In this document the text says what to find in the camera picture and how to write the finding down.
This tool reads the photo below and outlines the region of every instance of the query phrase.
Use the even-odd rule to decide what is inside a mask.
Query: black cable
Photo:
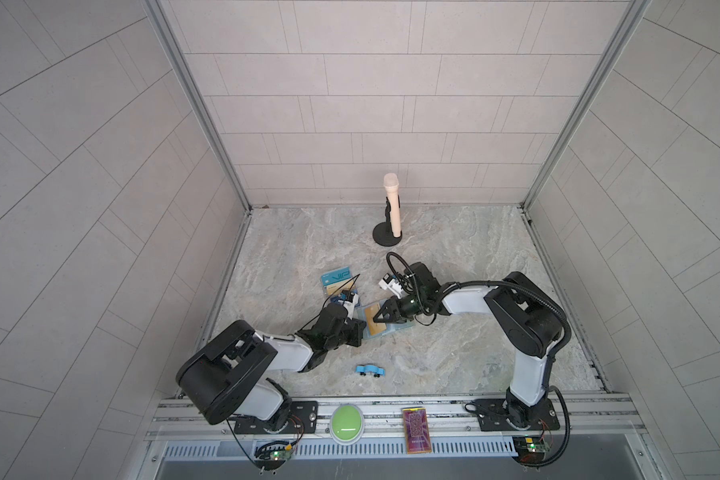
[[[537,463],[520,462],[520,465],[522,466],[537,468],[546,467],[552,463],[555,463],[558,458],[563,456],[563,452],[565,452],[565,449],[568,447],[568,441],[570,440],[570,417],[568,415],[568,407],[565,405],[565,400],[563,399],[563,394],[560,393],[560,389],[558,389],[554,385],[550,385],[549,390],[554,390],[555,394],[557,395],[557,399],[560,400],[560,407],[563,409],[563,418],[565,418],[565,434],[563,436],[563,442],[560,444],[560,447],[551,457]]]
[[[342,283],[342,285],[341,285],[339,288],[336,289],[336,292],[341,293],[341,289],[344,288],[344,285],[346,285],[346,284],[349,283],[349,282],[352,282],[352,286],[350,287],[350,289],[351,289],[351,288],[354,288],[354,287],[355,287],[355,282],[358,281],[358,277],[359,277],[359,276],[360,276],[360,274],[357,274],[357,275],[355,275],[354,277],[352,277],[352,278],[350,278],[349,280],[347,280],[346,282]],[[333,295],[328,295],[328,298],[326,298],[326,300],[322,303],[322,306],[320,307],[320,311],[322,311],[322,309],[326,308],[326,305],[328,304],[328,301],[331,299],[332,296],[333,296]],[[308,321],[307,323],[305,323],[305,324],[302,326],[302,328],[300,328],[299,330],[304,330],[304,327],[305,327],[305,326],[307,326],[307,325],[309,325],[310,323],[312,323],[312,322],[314,321],[314,319],[316,319],[316,318],[319,317],[319,316],[320,316],[320,314],[318,313],[318,314],[315,315],[310,321]]]
[[[240,450],[242,450],[242,452],[246,454],[246,458],[248,458],[248,461],[251,463],[251,465],[253,465],[254,467],[256,467],[256,469],[258,469],[259,466],[256,464],[256,462],[253,461],[253,459],[248,455],[248,452],[246,452],[246,450],[242,447],[242,445],[240,445],[240,440],[237,439],[237,435],[235,435],[235,429],[232,428],[232,426],[230,425],[229,419],[227,419],[226,425],[230,428],[230,432],[232,432],[232,436],[235,437],[235,442],[237,442],[237,446],[239,446]]]

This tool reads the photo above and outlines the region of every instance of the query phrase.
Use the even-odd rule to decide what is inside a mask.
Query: wire
[[[337,288],[336,291],[337,291],[337,292],[340,292],[341,289],[344,288],[344,285],[346,285],[346,284],[349,283],[349,282],[352,282],[352,286],[349,287],[349,289],[351,290],[352,288],[355,287],[355,282],[358,281],[358,277],[359,277],[359,276],[360,276],[360,274],[357,274],[357,275],[355,275],[354,277],[352,277],[352,278],[350,278],[349,280],[347,280],[346,282],[342,283],[342,285],[341,285],[339,288]],[[324,302],[322,303],[322,306],[320,307],[320,311],[322,311],[322,309],[326,308],[326,305],[328,304],[328,301],[331,299],[331,297],[333,297],[333,295],[328,295],[328,298],[326,298],[326,301],[324,301]],[[314,319],[316,319],[317,317],[319,317],[319,316],[320,316],[320,314],[318,313],[318,314],[315,315],[310,321],[308,321],[307,323],[305,323],[305,324],[302,326],[302,328],[300,328],[299,330],[304,330],[304,327],[306,327],[307,325],[309,325],[310,323],[312,323],[312,321],[313,321]]]
[[[242,450],[242,452],[246,454],[246,458],[248,458],[248,461],[251,463],[251,465],[253,465],[254,467],[256,467],[258,469],[259,466],[256,464],[256,462],[253,461],[253,459],[248,455],[248,452],[246,452],[246,450],[242,447],[242,445],[240,445],[240,440],[237,439],[237,435],[235,435],[235,429],[232,428],[232,426],[230,425],[229,419],[227,419],[226,425],[230,428],[230,432],[232,432],[232,436],[235,437],[235,442],[237,442],[237,446],[239,446],[240,450]]]

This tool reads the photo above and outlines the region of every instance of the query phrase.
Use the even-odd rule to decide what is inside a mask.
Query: ventilation grille
[[[265,440],[241,441],[249,454]],[[406,457],[403,438],[361,438],[350,446],[339,445],[331,438],[305,438],[300,441],[294,460],[323,460],[334,458],[401,458]],[[432,440],[432,453],[423,457],[516,457],[512,437],[439,437]],[[246,460],[240,447],[232,441],[173,441],[168,443],[165,460],[216,461]]]

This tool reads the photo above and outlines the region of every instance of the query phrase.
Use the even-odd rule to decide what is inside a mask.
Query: metal frame
[[[176,36],[171,30],[170,24],[166,20],[163,6],[159,0],[143,0],[144,10],[146,16],[152,22],[152,26],[157,33],[157,37],[160,43],[163,44],[168,60],[173,66],[173,71],[176,72],[176,76],[179,79],[179,83],[187,93],[187,97],[192,105],[192,110],[197,114],[197,120],[200,122],[200,127],[208,138],[208,142],[213,149],[213,153],[216,154],[216,158],[221,161],[222,168],[226,173],[227,178],[232,182],[235,193],[240,198],[240,202],[246,208],[247,211],[251,210],[251,203],[248,201],[245,190],[242,188],[240,179],[237,177],[234,168],[232,168],[232,162],[230,156],[227,154],[224,144],[221,142],[219,132],[213,126],[213,121],[208,113],[208,107],[205,101],[202,100],[200,90],[197,88],[190,66],[186,64],[184,55],[179,48],[179,44],[176,42]]]
[[[608,78],[608,74],[614,69],[616,61],[619,59],[624,47],[632,37],[640,20],[643,19],[643,13],[648,7],[648,4],[650,4],[650,1],[651,0],[632,0],[624,12],[624,15],[622,15],[614,34],[611,35],[608,41],[608,46],[600,56],[595,70],[586,83],[584,91],[581,92],[581,95],[576,100],[574,109],[570,112],[563,129],[560,131],[560,135],[557,136],[557,140],[555,140],[549,156],[547,156],[547,159],[542,164],[541,170],[539,170],[539,174],[536,180],[534,180],[534,184],[531,185],[528,190],[528,195],[526,195],[525,199],[520,203],[526,211],[528,211],[530,206],[536,201],[541,187],[552,174],[552,169],[563,155],[565,148],[576,133],[576,129],[578,129],[581,121],[584,120],[586,112],[590,109],[597,93],[603,87],[606,78]]]

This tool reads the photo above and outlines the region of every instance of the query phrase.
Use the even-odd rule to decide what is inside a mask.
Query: green button
[[[360,433],[362,415],[354,406],[344,405],[336,409],[331,420],[333,434],[339,440],[348,442]]]

